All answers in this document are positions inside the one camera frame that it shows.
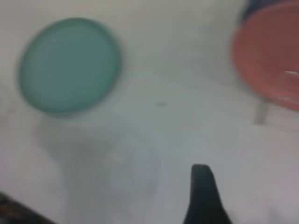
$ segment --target green circular object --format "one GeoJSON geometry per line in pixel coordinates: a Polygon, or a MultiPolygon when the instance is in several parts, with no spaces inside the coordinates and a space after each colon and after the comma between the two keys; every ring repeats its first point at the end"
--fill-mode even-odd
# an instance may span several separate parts
{"type": "Polygon", "coordinates": [[[20,90],[40,111],[79,112],[108,94],[120,64],[118,45],[104,26],[83,18],[62,20],[28,46],[19,67],[20,90]]]}

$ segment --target blue object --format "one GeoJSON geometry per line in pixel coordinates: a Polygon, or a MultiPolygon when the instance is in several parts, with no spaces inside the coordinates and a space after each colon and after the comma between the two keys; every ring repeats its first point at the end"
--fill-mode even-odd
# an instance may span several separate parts
{"type": "Polygon", "coordinates": [[[267,6],[284,2],[285,0],[249,0],[242,14],[242,22],[245,22],[252,14],[267,6]]]}

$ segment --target dark object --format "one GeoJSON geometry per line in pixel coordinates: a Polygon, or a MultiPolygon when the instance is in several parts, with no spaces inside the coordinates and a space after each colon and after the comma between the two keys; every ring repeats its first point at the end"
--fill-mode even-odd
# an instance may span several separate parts
{"type": "Polygon", "coordinates": [[[209,166],[192,167],[190,205],[184,224],[231,224],[209,166]]]}
{"type": "Polygon", "coordinates": [[[253,13],[266,6],[285,1],[288,0],[249,0],[248,5],[242,15],[242,22],[245,22],[253,13]]]}
{"type": "Polygon", "coordinates": [[[54,224],[0,193],[0,224],[54,224]]]}

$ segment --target white surface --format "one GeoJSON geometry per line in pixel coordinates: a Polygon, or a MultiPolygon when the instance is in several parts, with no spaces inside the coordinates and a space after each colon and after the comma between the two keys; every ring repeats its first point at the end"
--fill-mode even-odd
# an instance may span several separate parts
{"type": "Polygon", "coordinates": [[[211,166],[234,223],[299,222],[299,115],[237,80],[240,0],[2,0],[0,189],[60,224],[182,223],[194,163],[211,166]],[[107,24],[126,67],[99,107],[51,119],[17,94],[27,41],[72,16],[107,24]]]}

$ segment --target red lid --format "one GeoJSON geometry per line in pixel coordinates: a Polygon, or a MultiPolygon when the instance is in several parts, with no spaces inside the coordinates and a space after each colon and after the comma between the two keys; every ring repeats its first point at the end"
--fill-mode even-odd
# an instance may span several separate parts
{"type": "Polygon", "coordinates": [[[252,15],[237,34],[234,61],[258,93],[299,111],[299,0],[252,15]]]}

